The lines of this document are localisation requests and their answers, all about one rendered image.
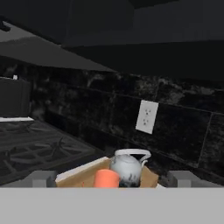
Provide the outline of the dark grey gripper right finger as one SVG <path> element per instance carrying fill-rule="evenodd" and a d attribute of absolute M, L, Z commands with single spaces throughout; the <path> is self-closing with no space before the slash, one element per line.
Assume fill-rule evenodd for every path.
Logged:
<path fill-rule="evenodd" d="M 194 187 L 194 188 L 205 188 L 205 187 L 221 187 L 215 183 L 206 181 L 198 178 L 190 171 L 168 171 L 167 178 L 170 187 Z"/>

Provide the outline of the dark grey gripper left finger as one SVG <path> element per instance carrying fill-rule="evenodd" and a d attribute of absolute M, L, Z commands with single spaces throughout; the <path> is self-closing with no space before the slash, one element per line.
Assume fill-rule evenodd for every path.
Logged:
<path fill-rule="evenodd" d="M 3 187 L 56 187 L 56 171 L 33 171 L 27 177 Z"/>

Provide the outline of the wooden tray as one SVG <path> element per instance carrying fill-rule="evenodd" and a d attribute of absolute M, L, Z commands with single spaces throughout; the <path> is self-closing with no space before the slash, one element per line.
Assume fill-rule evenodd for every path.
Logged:
<path fill-rule="evenodd" d="M 57 187 L 92 187 L 95 173 L 101 169 L 108 169 L 109 162 L 108 157 L 101 157 L 70 171 L 63 172 L 56 178 Z M 157 185 L 158 175 L 145 166 L 142 171 L 140 186 L 142 188 L 156 188 Z"/>

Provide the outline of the white kettle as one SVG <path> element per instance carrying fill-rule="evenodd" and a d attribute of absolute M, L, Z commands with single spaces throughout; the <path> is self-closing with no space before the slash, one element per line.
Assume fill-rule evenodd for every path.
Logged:
<path fill-rule="evenodd" d="M 151 157 L 148 150 L 120 149 L 110 159 L 109 169 L 119 175 L 120 187 L 139 187 L 144 165 Z"/>

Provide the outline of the black hob with grates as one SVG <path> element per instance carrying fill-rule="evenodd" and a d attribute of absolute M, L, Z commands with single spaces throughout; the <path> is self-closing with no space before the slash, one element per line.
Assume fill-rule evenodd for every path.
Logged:
<path fill-rule="evenodd" d="M 45 122 L 0 122 L 0 186 L 34 171 L 62 173 L 101 155 L 96 148 Z"/>

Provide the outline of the orange cup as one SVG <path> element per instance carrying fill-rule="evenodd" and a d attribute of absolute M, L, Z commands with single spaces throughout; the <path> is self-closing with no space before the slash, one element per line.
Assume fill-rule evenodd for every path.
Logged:
<path fill-rule="evenodd" d="M 111 170 L 99 170 L 94 176 L 94 187 L 118 187 L 119 175 Z"/>

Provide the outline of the dark grey range hood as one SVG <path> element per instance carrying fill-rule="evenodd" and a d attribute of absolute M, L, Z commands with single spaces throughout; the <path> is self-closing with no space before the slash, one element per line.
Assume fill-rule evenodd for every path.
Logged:
<path fill-rule="evenodd" d="M 62 49 L 14 24 L 0 20 L 0 59 L 42 67 L 113 72 L 113 69 Z"/>

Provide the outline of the white wall socket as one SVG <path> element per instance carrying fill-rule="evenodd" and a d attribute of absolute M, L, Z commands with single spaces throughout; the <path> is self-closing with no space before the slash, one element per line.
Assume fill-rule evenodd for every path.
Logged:
<path fill-rule="evenodd" d="M 141 100 L 136 120 L 136 130 L 151 134 L 153 132 L 157 112 L 157 102 Z"/>

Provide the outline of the dark wall cabinet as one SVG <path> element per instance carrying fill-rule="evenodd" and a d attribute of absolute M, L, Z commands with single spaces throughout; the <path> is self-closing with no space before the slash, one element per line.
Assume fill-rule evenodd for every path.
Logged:
<path fill-rule="evenodd" d="M 117 72 L 224 81 L 224 0 L 139 8 L 132 29 L 72 35 L 62 47 Z"/>

